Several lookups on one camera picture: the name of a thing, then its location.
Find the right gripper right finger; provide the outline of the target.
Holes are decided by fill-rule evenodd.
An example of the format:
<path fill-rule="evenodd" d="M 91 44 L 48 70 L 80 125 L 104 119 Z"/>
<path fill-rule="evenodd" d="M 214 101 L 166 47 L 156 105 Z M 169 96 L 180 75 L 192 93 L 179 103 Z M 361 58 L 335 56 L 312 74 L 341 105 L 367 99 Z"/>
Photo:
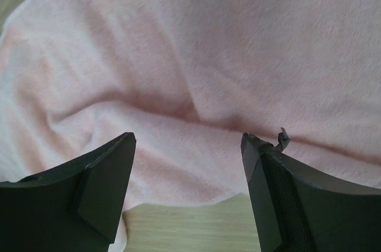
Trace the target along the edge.
<path fill-rule="evenodd" d="M 379 251 L 380 190 L 323 173 L 244 133 L 241 153 L 262 251 Z"/>

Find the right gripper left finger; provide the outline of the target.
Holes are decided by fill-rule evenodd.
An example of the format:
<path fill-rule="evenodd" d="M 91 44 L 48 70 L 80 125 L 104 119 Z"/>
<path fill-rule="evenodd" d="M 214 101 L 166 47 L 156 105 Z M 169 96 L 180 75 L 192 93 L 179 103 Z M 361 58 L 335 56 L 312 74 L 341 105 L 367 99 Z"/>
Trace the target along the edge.
<path fill-rule="evenodd" d="M 2 251 L 107 251 L 115 242 L 136 138 L 1 183 Z"/>

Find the plain pink towel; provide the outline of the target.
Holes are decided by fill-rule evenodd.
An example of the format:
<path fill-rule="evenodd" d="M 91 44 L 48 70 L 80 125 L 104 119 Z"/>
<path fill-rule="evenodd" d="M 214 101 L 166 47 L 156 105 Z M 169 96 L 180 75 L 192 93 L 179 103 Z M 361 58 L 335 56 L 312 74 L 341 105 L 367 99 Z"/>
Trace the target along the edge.
<path fill-rule="evenodd" d="M 1 35 L 1 180 L 137 139 L 124 202 L 247 193 L 240 142 L 380 187 L 380 0 L 25 0 Z"/>

